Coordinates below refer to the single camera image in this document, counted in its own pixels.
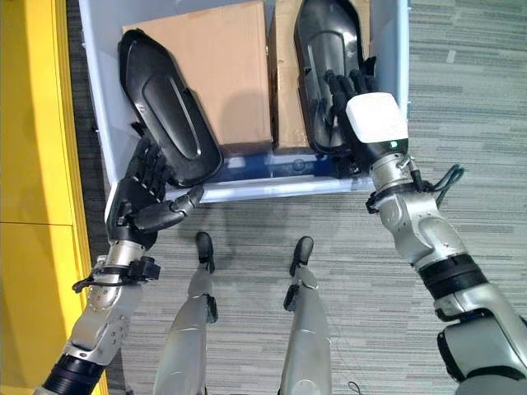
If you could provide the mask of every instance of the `robotic hand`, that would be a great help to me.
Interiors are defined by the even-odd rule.
[[[91,275],[73,286],[90,287],[87,306],[73,327],[62,355],[36,394],[88,394],[112,361],[128,333],[130,318],[142,296],[141,282],[156,280],[160,268],[145,252],[157,231],[190,215],[203,187],[163,202],[171,170],[159,147],[140,140],[126,175],[110,195],[106,230],[107,256],[97,258]]]
[[[463,174],[453,166],[436,185],[421,179],[408,154],[408,126],[394,97],[375,92],[367,73],[326,75],[333,112],[347,127],[352,154],[375,192],[366,204],[379,213],[398,252],[422,278],[436,315],[458,321],[438,335],[458,394],[527,393],[527,324],[490,283],[438,207]],[[432,194],[440,192],[435,199]]]

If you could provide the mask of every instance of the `white plastic bin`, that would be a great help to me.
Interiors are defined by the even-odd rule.
[[[109,182],[124,175],[138,141],[135,113],[119,84],[117,43],[124,25],[223,6],[240,0],[79,0],[90,83]],[[273,12],[274,0],[267,0]],[[404,116],[408,105],[408,0],[371,0],[370,54],[380,89],[391,92]],[[275,198],[372,189],[366,176],[335,179],[329,158],[272,153],[230,158],[206,185],[203,202]],[[171,189],[168,197],[181,194]]]

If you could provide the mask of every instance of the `black joint cover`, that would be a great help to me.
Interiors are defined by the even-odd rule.
[[[488,283],[479,266],[467,253],[424,267],[419,271],[419,276],[435,300]]]
[[[90,394],[105,367],[70,355],[61,355],[43,387],[60,395]]]

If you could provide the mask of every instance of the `brown cardboard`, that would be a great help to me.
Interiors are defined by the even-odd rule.
[[[350,0],[359,15],[364,59],[370,43],[370,0]],[[294,42],[296,17],[302,0],[277,0],[269,37],[271,116],[274,152],[310,152],[298,94],[298,60]]]
[[[226,155],[270,150],[262,1],[137,23],[124,31],[135,28],[174,55]]]

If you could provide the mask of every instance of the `black plastic shoe part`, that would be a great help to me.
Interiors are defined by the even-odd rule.
[[[291,277],[295,276],[296,268],[300,265],[307,265],[310,260],[311,252],[313,252],[313,245],[315,242],[310,236],[304,236],[298,243],[296,243],[295,253],[293,254],[293,262],[289,267],[289,274]]]
[[[208,263],[208,271],[213,274],[214,267],[214,248],[211,236],[206,232],[196,234],[196,245],[198,247],[198,258],[200,263]]]
[[[360,24],[348,0],[304,0],[295,25],[299,92],[305,129],[316,152],[351,153],[348,125],[334,122],[327,72],[348,76],[363,64]]]
[[[179,188],[212,177],[222,154],[198,97],[187,86],[171,54],[140,30],[129,30],[119,43],[120,81],[142,127],[156,141]]]

